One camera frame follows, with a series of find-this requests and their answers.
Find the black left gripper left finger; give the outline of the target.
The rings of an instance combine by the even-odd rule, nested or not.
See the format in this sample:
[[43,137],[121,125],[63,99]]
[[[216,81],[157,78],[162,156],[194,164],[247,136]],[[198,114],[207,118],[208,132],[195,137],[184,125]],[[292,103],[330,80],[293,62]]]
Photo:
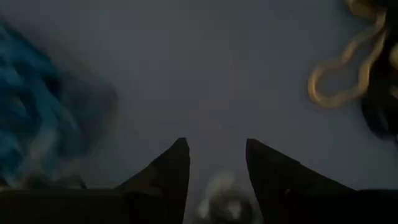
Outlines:
[[147,167],[116,187],[129,224],[183,224],[190,179],[190,148],[178,138]]

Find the black rubber band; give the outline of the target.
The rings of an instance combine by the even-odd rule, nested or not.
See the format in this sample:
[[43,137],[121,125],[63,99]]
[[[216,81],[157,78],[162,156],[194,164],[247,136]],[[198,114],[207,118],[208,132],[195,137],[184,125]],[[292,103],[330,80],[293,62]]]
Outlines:
[[398,44],[383,52],[372,67],[361,111],[377,137],[398,145]]

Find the teal rubber band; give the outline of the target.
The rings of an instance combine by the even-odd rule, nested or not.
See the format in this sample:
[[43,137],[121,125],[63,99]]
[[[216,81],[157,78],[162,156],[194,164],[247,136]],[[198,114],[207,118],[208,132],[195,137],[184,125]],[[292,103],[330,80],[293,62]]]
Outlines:
[[0,171],[57,175],[78,123],[61,99],[63,75],[18,32],[0,23]]
[[61,79],[41,52],[16,43],[0,44],[0,161],[20,163],[33,144],[53,150],[50,139],[75,120],[60,102]]

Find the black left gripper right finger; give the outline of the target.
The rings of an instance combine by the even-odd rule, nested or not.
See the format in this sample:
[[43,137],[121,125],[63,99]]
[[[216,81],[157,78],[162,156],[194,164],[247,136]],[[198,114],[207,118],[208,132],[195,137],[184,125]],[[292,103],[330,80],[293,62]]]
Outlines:
[[257,139],[246,141],[249,179],[265,224],[321,224],[355,193]]

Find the clear plastic basket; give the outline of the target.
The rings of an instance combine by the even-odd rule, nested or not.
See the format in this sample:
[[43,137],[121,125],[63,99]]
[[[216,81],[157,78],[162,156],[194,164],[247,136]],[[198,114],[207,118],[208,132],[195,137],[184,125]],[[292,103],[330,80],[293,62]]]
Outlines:
[[[2,20],[0,23],[15,30]],[[80,168],[85,158],[93,152],[96,143],[107,127],[110,116],[116,107],[117,95],[108,83],[89,74],[77,74],[64,70],[45,51],[38,50],[42,51],[64,76],[61,99],[76,118],[79,133],[75,145],[70,142],[66,144],[68,151],[73,155],[62,164],[59,174],[47,175],[37,170],[30,170],[13,175],[3,174],[0,171],[0,191],[10,189],[84,189],[86,185],[80,176]]]

